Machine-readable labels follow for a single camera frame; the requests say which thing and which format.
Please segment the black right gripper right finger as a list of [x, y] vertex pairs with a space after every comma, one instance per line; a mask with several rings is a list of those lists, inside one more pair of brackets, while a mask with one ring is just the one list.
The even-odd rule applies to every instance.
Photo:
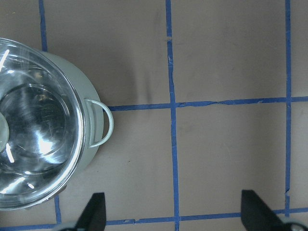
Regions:
[[296, 230], [296, 224], [283, 222], [253, 190], [242, 190], [241, 222], [247, 231]]

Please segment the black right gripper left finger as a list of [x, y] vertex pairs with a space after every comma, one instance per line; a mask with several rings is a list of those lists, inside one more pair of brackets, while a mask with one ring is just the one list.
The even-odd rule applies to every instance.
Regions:
[[94, 193], [75, 224], [76, 231], [103, 231], [106, 226], [105, 195]]

